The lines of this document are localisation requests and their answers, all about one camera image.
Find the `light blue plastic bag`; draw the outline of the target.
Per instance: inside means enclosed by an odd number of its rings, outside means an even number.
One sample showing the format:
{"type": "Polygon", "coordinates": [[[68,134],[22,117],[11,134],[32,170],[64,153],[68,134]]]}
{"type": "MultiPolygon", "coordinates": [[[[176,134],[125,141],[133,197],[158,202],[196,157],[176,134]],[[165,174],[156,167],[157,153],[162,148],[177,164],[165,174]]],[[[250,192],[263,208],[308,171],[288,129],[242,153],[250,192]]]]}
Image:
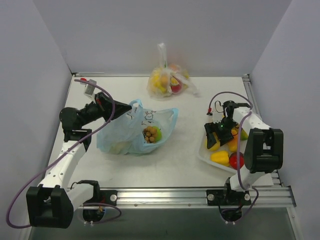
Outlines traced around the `light blue plastic bag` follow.
{"type": "Polygon", "coordinates": [[[168,108],[152,110],[143,107],[140,99],[129,103],[132,109],[119,118],[112,120],[96,135],[96,147],[103,153],[109,153],[112,143],[131,142],[129,153],[145,155],[163,146],[172,134],[179,110],[168,108]],[[157,126],[162,133],[162,139],[157,143],[146,143],[143,130],[148,126],[157,126]]]}

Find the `brown fake longan bunch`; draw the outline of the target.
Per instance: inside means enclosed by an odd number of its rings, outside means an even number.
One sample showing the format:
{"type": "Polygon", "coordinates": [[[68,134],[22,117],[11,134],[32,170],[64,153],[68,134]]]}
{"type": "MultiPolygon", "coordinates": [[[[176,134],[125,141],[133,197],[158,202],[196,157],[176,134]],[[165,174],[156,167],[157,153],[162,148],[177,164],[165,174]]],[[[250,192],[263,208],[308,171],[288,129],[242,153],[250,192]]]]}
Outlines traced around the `brown fake longan bunch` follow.
{"type": "Polygon", "coordinates": [[[143,131],[143,137],[147,144],[155,144],[154,138],[152,137],[153,126],[147,126],[143,131]]]}

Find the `green fake apple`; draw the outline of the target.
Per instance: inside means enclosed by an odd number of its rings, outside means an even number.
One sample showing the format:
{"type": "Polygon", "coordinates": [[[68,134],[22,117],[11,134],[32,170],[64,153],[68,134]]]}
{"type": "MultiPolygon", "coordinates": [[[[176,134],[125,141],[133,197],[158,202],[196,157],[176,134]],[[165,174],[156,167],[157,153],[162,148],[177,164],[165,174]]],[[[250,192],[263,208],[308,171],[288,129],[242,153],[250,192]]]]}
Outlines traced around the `green fake apple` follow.
{"type": "Polygon", "coordinates": [[[157,126],[153,126],[152,129],[152,137],[154,138],[154,142],[157,143],[162,139],[162,132],[157,126]]]}

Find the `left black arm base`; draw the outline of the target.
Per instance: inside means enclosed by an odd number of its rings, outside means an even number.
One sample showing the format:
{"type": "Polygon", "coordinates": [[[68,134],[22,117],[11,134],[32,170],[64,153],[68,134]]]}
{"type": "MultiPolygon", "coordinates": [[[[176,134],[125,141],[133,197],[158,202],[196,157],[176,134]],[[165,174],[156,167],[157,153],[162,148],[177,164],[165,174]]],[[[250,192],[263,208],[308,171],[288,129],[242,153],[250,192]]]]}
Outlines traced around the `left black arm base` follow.
{"type": "Polygon", "coordinates": [[[94,193],[90,200],[82,205],[82,212],[78,215],[84,224],[91,226],[104,224],[117,220],[122,216],[122,211],[117,207],[118,191],[114,189],[99,190],[94,193]],[[112,209],[117,212],[114,216],[108,216],[107,210],[112,209]]]}

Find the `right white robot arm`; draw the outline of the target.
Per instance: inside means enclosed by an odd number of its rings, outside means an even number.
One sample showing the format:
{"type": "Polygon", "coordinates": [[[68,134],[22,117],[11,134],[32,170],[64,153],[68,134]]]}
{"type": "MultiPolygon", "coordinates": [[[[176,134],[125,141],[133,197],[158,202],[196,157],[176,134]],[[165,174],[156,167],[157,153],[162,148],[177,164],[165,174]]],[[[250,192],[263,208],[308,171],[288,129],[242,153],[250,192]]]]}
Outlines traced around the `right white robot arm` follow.
{"type": "Polygon", "coordinates": [[[232,205],[240,198],[239,192],[250,188],[259,178],[279,170],[283,166],[284,133],[264,123],[248,103],[236,103],[232,100],[222,105],[223,118],[218,122],[204,124],[209,149],[217,142],[223,146],[230,142],[232,128],[239,125],[239,131],[248,135],[243,153],[244,166],[229,179],[230,187],[222,191],[222,200],[232,205]]]}

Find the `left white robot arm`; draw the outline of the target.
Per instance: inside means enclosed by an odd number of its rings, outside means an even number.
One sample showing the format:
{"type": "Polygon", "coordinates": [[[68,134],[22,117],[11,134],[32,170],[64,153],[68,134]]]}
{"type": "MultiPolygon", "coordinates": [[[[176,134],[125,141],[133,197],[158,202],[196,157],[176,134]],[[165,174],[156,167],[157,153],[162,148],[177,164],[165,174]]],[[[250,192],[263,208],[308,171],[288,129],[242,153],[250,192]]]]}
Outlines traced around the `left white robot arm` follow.
{"type": "Polygon", "coordinates": [[[132,106],[113,101],[105,93],[95,94],[94,100],[84,108],[65,107],[59,113],[64,139],[57,160],[49,165],[47,175],[26,192],[30,225],[33,227],[69,227],[75,210],[86,204],[95,206],[101,201],[101,190],[96,180],[80,180],[68,190],[68,183],[80,159],[91,144],[92,129],[84,126],[100,118],[105,123],[132,110],[132,106]]]}

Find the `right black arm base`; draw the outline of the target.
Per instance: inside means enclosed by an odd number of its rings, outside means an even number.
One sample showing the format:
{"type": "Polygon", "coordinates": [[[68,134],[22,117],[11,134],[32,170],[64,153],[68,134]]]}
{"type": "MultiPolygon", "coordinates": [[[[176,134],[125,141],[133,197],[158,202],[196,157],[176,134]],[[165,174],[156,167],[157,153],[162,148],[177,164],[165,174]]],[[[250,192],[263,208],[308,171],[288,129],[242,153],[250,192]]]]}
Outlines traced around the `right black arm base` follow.
{"type": "Polygon", "coordinates": [[[248,191],[234,191],[227,184],[222,189],[206,190],[207,205],[218,207],[220,216],[227,224],[235,224],[243,216],[243,207],[251,205],[248,191]]]}

